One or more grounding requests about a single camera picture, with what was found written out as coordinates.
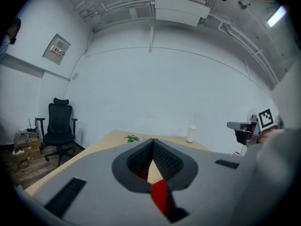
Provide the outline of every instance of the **electrical panel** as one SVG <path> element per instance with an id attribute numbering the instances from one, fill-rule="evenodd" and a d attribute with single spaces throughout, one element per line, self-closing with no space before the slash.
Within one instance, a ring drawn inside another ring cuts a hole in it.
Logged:
<path id="1" fill-rule="evenodd" d="M 68 43 L 60 35 L 56 34 L 45 50 L 43 57 L 56 63 L 57 65 L 60 65 L 69 46 L 70 43 Z"/>

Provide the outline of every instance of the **table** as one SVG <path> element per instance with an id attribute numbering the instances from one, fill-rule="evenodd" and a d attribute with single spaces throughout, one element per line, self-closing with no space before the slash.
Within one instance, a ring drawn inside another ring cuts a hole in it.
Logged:
<path id="1" fill-rule="evenodd" d="M 188 143 L 186 142 L 186 137 L 165 137 L 165 136 L 154 136 L 154 135 L 144 135 L 144 134 L 136 134 L 136 133 L 130 133 L 130 132 L 124 132 L 124 131 L 118 131 L 114 130 L 108 135 L 106 135 L 104 138 L 102 138 L 99 142 L 89 146 L 86 150 L 82 151 L 81 153 L 77 154 L 67 162 L 65 162 L 63 165 L 55 169 L 54 171 L 47 174 L 45 177 L 31 185 L 30 187 L 26 188 L 26 192 L 33 196 L 45 183 L 47 183 L 48 180 L 50 180 L 54 175 L 61 172 L 65 168 L 69 167 L 72 163 L 77 161 L 78 159 L 98 151 L 106 150 L 113 148 L 115 146 L 124 145 L 127 143 L 127 139 L 124 139 L 127 135 L 135 135 L 136 137 L 140 138 L 140 140 L 143 139 L 150 139 L 150 138 L 157 138 L 157 139 L 163 139 L 167 141 L 171 141 L 177 144 L 181 144 L 184 146 L 210 151 L 208 148 L 202 146 L 201 144 L 197 142 Z M 162 176 L 157 169 L 154 161 L 152 161 L 149 169 L 149 176 L 148 176 L 148 182 L 151 184 L 154 184 L 162 179 Z"/>

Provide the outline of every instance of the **office chair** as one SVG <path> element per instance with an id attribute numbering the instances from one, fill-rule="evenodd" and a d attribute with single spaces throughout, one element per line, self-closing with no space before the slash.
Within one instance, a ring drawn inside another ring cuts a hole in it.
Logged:
<path id="1" fill-rule="evenodd" d="M 43 143 L 46 145 L 53 145 L 56 146 L 56 152 L 49 153 L 45 155 L 45 160 L 49 161 L 49 156 L 59 155 L 58 158 L 58 167 L 61 164 L 62 156 L 69 156 L 73 157 L 69 150 L 75 152 L 74 147 L 69 148 L 62 148 L 63 145 L 68 145 L 71 142 L 74 142 L 75 139 L 75 123 L 77 119 L 73 120 L 73 134 L 71 132 L 70 127 L 70 116 L 72 112 L 72 106 L 68 105 L 69 100 L 59 100 L 54 98 L 54 104 L 49 104 L 49 124 L 47 128 L 47 132 L 44 135 L 44 128 L 43 128 L 43 120 L 45 118 L 38 118 L 37 120 L 40 121 L 41 130 L 43 135 Z"/>

